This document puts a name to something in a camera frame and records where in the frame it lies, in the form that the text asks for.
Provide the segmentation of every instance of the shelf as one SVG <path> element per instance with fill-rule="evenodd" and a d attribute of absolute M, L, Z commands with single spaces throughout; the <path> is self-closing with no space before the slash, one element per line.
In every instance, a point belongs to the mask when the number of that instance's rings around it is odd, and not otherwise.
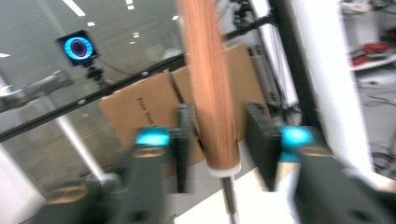
<path fill-rule="evenodd" d="M 358 65 L 356 67 L 352 67 L 352 71 L 361 71 L 364 69 L 369 69 L 369 68 L 374 68 L 374 67 L 378 67 L 387 63 L 393 63 L 396 62 L 396 54 L 392 54 L 391 56 L 389 56 L 387 59 L 384 60 L 380 60 L 380 61 L 374 61 L 374 62 L 368 62 L 368 63 L 364 63 L 361 65 Z"/>

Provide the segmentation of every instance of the metal pole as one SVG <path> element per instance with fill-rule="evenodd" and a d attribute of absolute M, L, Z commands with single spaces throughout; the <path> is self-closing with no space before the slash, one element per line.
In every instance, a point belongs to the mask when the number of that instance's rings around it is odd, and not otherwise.
<path fill-rule="evenodd" d="M 230 223 L 238 224 L 239 216 L 236 206 L 235 190 L 233 187 L 233 175 L 230 177 L 221 178 L 220 181 L 221 185 L 223 186 L 223 196 L 225 205 L 227 207 L 227 213 L 230 218 Z"/>
<path fill-rule="evenodd" d="M 50 110 L 56 109 L 57 106 L 52 101 L 50 96 L 44 95 L 43 97 L 41 97 L 41 99 L 44 101 L 44 103 Z M 92 174 L 99 181 L 101 182 L 104 181 L 105 172 L 103 171 L 99 163 L 96 161 L 96 159 L 93 157 L 91 152 L 88 150 L 87 146 L 81 140 L 76 129 L 73 127 L 73 124 L 70 122 L 69 118 L 66 115 L 62 115 L 59 118 L 57 118 L 55 121 L 58 124 L 58 126 L 61 128 L 64 135 L 66 135 L 67 139 L 72 143 L 74 149 L 76 150 L 78 155 L 82 158 L 84 163 L 87 165 L 88 169 L 90 169 Z"/>

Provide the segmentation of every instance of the wooden cylinder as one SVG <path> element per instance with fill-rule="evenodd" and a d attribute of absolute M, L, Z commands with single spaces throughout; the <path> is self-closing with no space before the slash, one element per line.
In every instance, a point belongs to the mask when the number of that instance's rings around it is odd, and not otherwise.
<path fill-rule="evenodd" d="M 213 0 L 178 0 L 191 90 L 209 172 L 240 170 L 231 79 Z"/>

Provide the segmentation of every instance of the cyan light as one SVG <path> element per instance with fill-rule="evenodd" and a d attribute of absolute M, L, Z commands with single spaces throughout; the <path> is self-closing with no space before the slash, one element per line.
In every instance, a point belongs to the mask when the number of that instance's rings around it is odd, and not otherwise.
<path fill-rule="evenodd" d="M 280 161 L 299 162 L 298 149 L 303 145 L 313 144 L 314 136 L 306 127 L 285 126 L 278 128 L 282 133 L 282 155 Z"/>
<path fill-rule="evenodd" d="M 73 51 L 73 42 L 74 41 L 79 41 L 81 42 L 85 48 L 86 48 L 86 52 L 84 52 L 84 55 L 80 56 L 77 55 L 74 51 Z M 89 58 L 92 55 L 93 52 L 93 47 L 92 44 L 89 40 L 87 40 L 86 38 L 83 37 L 73 37 L 68 39 L 65 43 L 64 43 L 64 51 L 66 52 L 67 56 L 69 56 L 70 58 L 74 59 L 74 60 L 84 60 Z"/>
<path fill-rule="evenodd" d="M 169 147 L 170 136 L 166 128 L 141 129 L 136 137 L 136 144 L 151 147 Z"/>

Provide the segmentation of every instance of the ceiling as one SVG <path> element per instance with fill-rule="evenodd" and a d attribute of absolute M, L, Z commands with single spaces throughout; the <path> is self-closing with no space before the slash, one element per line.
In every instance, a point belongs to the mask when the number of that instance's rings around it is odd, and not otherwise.
<path fill-rule="evenodd" d="M 166 49 L 182 49 L 175 0 L 134 0 L 128 10 L 125 0 L 74 0 L 85 12 L 79 17 L 63 0 L 0 0 L 0 75 L 17 90 L 68 70 L 83 77 L 61 52 L 56 39 L 78 30 L 88 30 L 101 59 L 126 72 L 137 72 L 162 59 Z M 109 77 L 125 75 L 103 66 Z"/>

